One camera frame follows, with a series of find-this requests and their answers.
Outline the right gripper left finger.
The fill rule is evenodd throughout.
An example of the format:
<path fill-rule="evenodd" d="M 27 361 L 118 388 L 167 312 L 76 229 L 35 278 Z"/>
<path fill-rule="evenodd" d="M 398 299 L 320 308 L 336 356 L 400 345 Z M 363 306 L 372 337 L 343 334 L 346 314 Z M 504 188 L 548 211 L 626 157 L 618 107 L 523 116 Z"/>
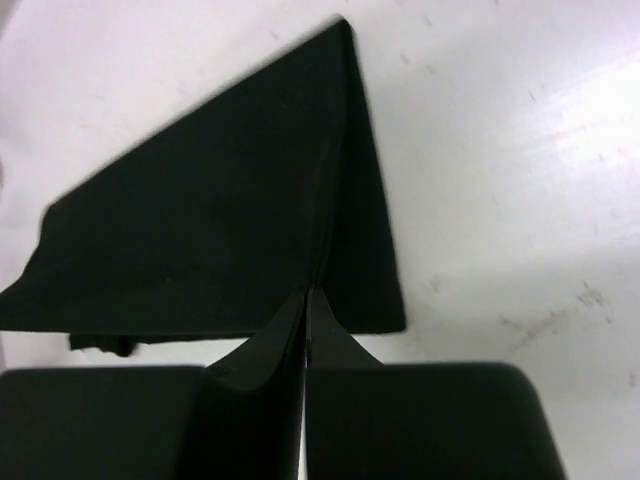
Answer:
<path fill-rule="evenodd" d="M 305 297 L 210 366 L 19 369 L 1 378 L 5 479 L 293 479 Z"/>

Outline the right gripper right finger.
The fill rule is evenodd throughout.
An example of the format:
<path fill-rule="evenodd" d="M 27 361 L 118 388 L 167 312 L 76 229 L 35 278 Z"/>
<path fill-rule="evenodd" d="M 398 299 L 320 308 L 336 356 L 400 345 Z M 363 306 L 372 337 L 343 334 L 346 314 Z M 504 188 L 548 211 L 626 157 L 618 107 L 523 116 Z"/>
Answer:
<path fill-rule="evenodd" d="M 492 362 L 385 365 L 307 304 L 306 469 L 311 479 L 563 479 L 539 397 Z"/>

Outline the black tank top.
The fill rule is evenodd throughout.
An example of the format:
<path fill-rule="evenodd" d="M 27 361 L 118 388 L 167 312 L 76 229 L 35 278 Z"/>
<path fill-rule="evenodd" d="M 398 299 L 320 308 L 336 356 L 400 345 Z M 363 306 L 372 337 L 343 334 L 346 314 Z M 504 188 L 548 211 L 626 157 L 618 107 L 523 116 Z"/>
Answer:
<path fill-rule="evenodd" d="M 5 331 L 74 349 L 241 338 L 319 289 L 352 334 L 406 327 L 351 25 L 338 19 L 52 204 Z"/>

